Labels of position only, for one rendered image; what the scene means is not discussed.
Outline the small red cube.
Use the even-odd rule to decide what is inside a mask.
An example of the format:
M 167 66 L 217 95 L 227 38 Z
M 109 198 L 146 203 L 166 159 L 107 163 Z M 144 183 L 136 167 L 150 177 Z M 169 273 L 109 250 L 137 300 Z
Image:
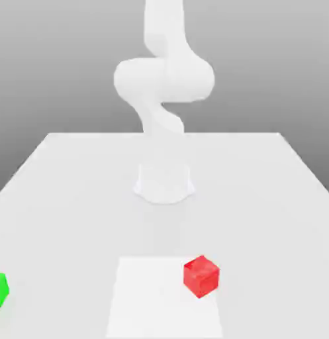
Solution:
M 199 256 L 183 266 L 183 283 L 201 298 L 218 288 L 220 268 L 205 256 Z

